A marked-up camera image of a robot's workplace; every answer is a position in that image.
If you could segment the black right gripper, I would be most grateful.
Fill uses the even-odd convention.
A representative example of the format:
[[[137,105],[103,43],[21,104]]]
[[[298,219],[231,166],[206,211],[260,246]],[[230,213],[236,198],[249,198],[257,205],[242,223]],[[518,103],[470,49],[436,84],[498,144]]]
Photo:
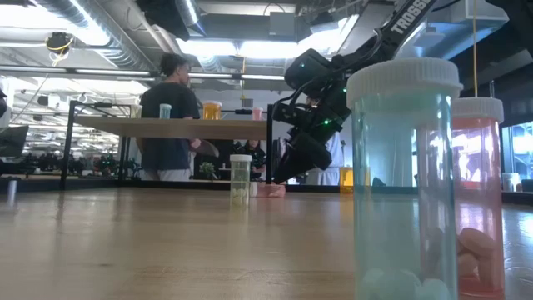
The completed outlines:
[[[319,103],[317,106],[305,103],[285,104],[277,102],[274,106],[273,120],[292,125],[288,134],[292,141],[306,136],[318,142],[328,141],[336,132],[343,129],[343,124],[350,116],[346,101]],[[281,153],[273,174],[273,182],[281,184],[304,183],[308,170],[305,166],[293,168],[293,148],[287,144]]]

